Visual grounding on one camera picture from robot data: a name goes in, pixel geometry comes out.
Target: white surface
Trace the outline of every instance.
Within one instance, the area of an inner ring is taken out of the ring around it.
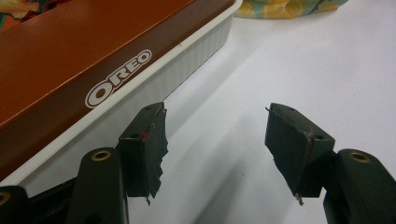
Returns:
[[[264,145],[272,102],[396,176],[394,8],[350,0],[294,20],[234,19],[226,45],[165,100],[163,184],[151,206],[129,200],[131,223],[326,223],[322,198],[300,206]]]

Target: colorful fabric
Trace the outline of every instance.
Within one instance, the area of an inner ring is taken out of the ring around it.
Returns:
[[[70,0],[0,0],[0,32]]]
[[[312,13],[334,10],[347,0],[244,0],[236,17],[292,19]]]

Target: oreo logo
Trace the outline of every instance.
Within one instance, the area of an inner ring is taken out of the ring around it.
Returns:
[[[113,94],[114,90],[133,75],[143,64],[148,63],[151,59],[151,51],[145,49],[137,56],[126,62],[119,69],[114,71],[106,80],[99,82],[94,86],[87,97],[85,97],[85,105],[88,108],[95,108],[101,104],[107,97]]]

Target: mounting hole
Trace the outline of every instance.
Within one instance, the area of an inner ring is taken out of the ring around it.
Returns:
[[[92,214],[89,217],[85,218],[85,224],[98,224],[102,221],[102,218],[97,214]]]
[[[8,192],[0,192],[0,206],[7,203],[11,198],[11,194]]]
[[[351,151],[349,152],[349,155],[355,160],[359,162],[370,162],[370,158],[362,153],[356,152],[356,151]]]
[[[324,139],[324,137],[322,135],[320,135],[320,134],[315,134],[314,137],[316,139],[318,139],[318,140],[323,140]]]
[[[104,161],[107,158],[109,158],[110,156],[111,156],[111,152],[109,152],[107,150],[103,150],[103,151],[95,152],[95,154],[93,154],[91,156],[91,159],[93,161]]]

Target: brown box lid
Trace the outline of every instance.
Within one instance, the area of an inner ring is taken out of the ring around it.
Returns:
[[[233,0],[76,0],[0,33],[0,180]]]

